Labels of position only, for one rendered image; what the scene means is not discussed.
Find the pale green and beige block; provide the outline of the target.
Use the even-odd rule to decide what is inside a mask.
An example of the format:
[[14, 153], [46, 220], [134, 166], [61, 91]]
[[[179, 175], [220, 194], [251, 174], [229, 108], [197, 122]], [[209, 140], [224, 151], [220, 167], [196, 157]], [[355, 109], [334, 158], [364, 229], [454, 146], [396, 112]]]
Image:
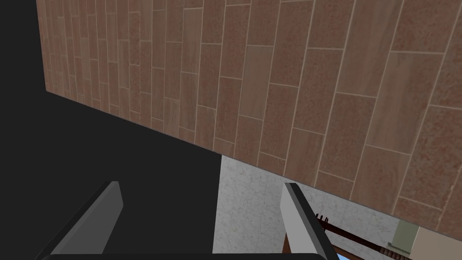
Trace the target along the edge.
[[387, 248], [412, 260], [462, 260], [461, 241], [403, 220]]

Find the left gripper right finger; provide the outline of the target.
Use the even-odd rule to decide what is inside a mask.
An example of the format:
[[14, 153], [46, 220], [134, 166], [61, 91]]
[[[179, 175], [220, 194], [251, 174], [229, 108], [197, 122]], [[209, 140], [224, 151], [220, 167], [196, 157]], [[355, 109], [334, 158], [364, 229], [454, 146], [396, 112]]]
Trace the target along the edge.
[[291, 253], [308, 254], [308, 260], [340, 260], [296, 183], [283, 184], [280, 208]]

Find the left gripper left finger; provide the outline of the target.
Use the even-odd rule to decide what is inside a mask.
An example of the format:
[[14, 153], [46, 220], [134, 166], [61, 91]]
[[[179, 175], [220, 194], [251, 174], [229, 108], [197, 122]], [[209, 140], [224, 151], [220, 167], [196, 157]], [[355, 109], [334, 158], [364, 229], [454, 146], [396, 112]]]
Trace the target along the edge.
[[103, 182], [47, 243], [42, 254], [102, 254], [123, 205], [119, 182]]

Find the dark brown framed window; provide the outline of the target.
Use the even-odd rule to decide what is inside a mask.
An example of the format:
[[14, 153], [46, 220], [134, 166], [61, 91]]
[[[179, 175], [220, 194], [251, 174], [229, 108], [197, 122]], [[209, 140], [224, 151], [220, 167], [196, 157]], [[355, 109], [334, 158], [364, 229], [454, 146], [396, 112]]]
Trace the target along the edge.
[[[315, 215], [317, 220], [319, 221], [319, 224], [321, 225], [322, 229], [324, 231], [328, 230], [336, 235], [339, 235], [343, 238], [346, 238], [347, 240], [350, 240], [350, 241], [353, 241], [355, 243], [358, 243], [362, 246], [365, 246], [369, 249], [372, 249], [373, 251], [376, 251], [382, 255], [385, 255], [387, 257], [389, 257], [390, 259], [393, 259], [393, 260], [413, 260], [407, 256], [404, 256], [402, 254], [399, 254], [399, 253], [396, 253], [394, 251], [391, 251], [390, 249], [387, 249], [383, 246], [379, 246], [377, 244], [374, 244], [366, 239], [363, 239], [361, 237], [358, 237], [356, 235], [353, 235], [339, 227], [336, 227], [334, 225], [332, 225], [331, 223], [329, 223], [329, 219], [327, 217], [323, 217], [323, 215], [319, 216], [319, 214], [316, 214]], [[342, 257], [345, 257], [349, 260], [364, 260], [363, 258], [360, 258], [359, 256], [357, 255], [354, 255], [348, 251], [346, 251], [345, 249], [343, 248], [340, 248], [338, 246], [335, 246], [332, 244], [332, 246], [334, 247], [334, 250], [336, 253], [338, 253], [340, 256]]]

